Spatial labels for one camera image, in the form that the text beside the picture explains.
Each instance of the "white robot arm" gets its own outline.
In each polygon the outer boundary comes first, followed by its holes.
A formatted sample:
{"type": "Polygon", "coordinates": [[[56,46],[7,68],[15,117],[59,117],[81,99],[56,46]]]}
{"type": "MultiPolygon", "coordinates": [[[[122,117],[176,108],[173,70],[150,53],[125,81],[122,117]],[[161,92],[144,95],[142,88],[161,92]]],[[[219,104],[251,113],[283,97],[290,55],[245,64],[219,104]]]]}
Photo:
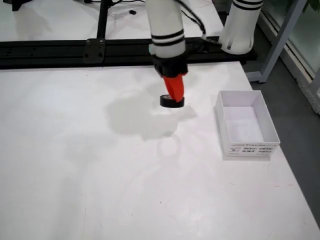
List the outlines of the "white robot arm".
{"type": "MultiPolygon", "coordinates": [[[[219,38],[222,50],[246,54],[252,49],[253,35],[263,0],[233,0],[230,14],[219,38]]],[[[181,6],[202,30],[201,40],[208,41],[201,19],[182,0],[146,0],[152,44],[149,47],[155,69],[164,79],[169,95],[161,96],[164,107],[184,105],[183,76],[188,73],[186,41],[181,6]]]]}

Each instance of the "white surface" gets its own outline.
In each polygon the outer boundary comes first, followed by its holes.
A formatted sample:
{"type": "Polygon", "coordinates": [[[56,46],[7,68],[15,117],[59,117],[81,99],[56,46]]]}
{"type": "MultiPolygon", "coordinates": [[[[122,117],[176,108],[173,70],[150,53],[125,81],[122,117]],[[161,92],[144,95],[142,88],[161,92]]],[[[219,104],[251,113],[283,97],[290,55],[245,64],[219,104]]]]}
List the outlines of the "white surface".
{"type": "MultiPolygon", "coordinates": [[[[64,23],[57,36],[88,38],[64,23]]],[[[165,109],[152,67],[0,72],[0,239],[318,240],[280,148],[223,160],[213,107],[251,89],[241,65],[190,66],[185,85],[165,109]]]]}
{"type": "MultiPolygon", "coordinates": [[[[208,36],[219,36],[223,25],[211,0],[186,0],[204,22],[208,36]]],[[[0,41],[86,40],[97,36],[100,4],[75,0],[33,0],[17,12],[0,1],[0,41]]],[[[186,37],[201,36],[199,27],[183,18],[186,37]]],[[[106,39],[149,39],[144,3],[123,3],[109,10],[106,39]],[[136,15],[129,14],[135,10],[136,15]]]]}
{"type": "Polygon", "coordinates": [[[224,113],[231,142],[264,142],[253,107],[229,106],[224,113]]]}

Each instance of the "cardboard box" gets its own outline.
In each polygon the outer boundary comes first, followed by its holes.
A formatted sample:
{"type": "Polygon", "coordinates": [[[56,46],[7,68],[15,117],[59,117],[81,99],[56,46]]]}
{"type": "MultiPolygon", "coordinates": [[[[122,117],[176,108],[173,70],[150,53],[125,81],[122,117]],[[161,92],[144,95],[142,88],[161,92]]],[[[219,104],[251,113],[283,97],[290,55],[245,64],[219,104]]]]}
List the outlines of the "cardboard box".
{"type": "Polygon", "coordinates": [[[280,144],[261,91],[220,91],[215,111],[226,156],[270,156],[280,144]]]}

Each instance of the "metal bracket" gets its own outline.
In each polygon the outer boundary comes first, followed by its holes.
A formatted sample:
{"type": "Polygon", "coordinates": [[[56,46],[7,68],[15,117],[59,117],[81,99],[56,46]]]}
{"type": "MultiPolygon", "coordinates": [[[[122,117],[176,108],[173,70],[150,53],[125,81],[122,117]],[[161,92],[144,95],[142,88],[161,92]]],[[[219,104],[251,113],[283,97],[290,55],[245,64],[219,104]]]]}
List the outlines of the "metal bracket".
{"type": "Polygon", "coordinates": [[[105,59],[106,40],[89,38],[85,41],[83,62],[86,64],[101,64],[105,59]]]}
{"type": "Polygon", "coordinates": [[[314,96],[313,93],[309,90],[309,84],[300,80],[300,78],[296,79],[296,83],[299,86],[300,90],[302,91],[303,95],[306,97],[306,99],[310,103],[312,110],[316,114],[320,114],[320,104],[318,99],[316,99],[316,97],[318,96],[317,95],[314,96]]]}

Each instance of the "tabletop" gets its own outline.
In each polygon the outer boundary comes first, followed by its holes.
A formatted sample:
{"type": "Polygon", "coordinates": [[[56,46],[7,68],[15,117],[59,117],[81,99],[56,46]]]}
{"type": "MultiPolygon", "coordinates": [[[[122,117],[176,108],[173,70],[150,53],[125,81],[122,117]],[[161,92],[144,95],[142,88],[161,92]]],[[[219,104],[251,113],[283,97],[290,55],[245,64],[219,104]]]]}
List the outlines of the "tabletop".
{"type": "Polygon", "coordinates": [[[167,109],[151,66],[1,71],[0,239],[320,239],[281,148],[222,154],[214,106],[251,90],[241,65],[184,83],[167,109]]]}

